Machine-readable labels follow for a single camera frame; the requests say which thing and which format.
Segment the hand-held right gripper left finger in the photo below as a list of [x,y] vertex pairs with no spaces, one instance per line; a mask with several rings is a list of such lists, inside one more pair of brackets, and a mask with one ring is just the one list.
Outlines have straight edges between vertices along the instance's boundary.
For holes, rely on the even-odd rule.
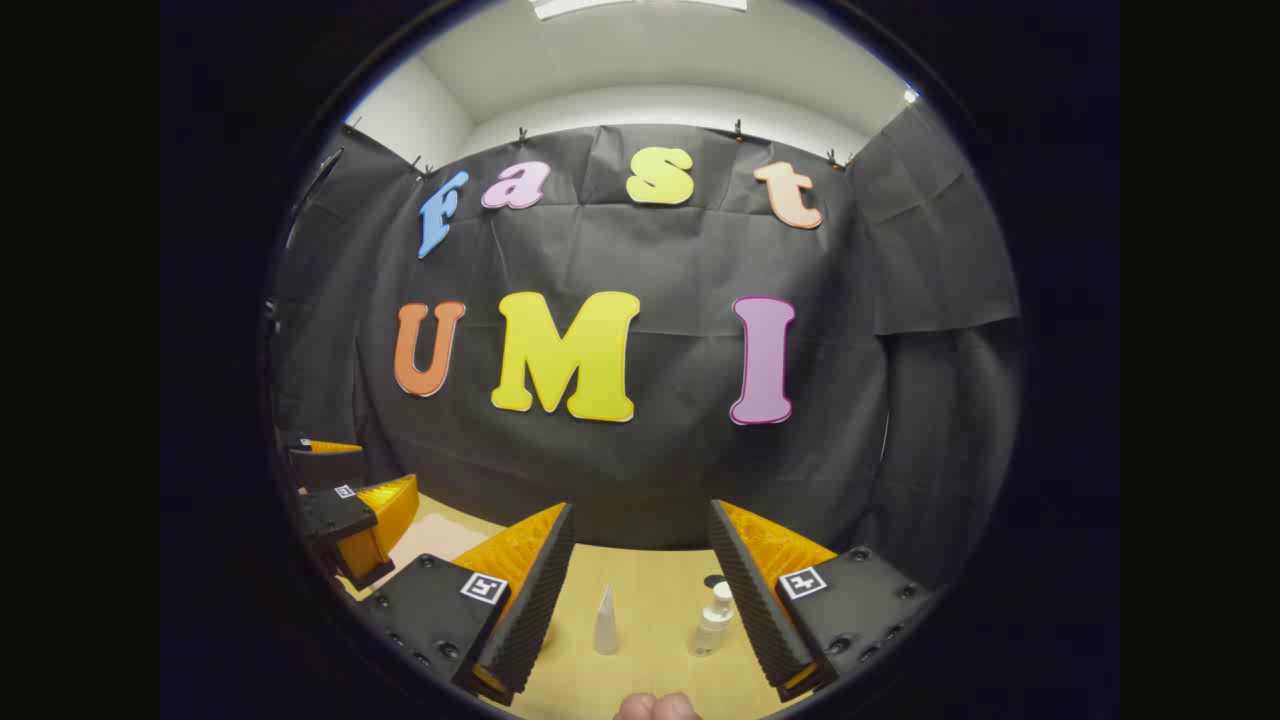
[[573,547],[573,509],[557,503],[453,561],[419,555],[360,614],[419,675],[509,706],[541,652]]

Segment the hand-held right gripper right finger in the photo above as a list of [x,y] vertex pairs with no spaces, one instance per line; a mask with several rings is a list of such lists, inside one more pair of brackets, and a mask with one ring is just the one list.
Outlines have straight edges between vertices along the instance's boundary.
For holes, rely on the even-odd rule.
[[835,552],[718,498],[709,544],[782,702],[869,673],[934,602],[929,587],[877,550]]

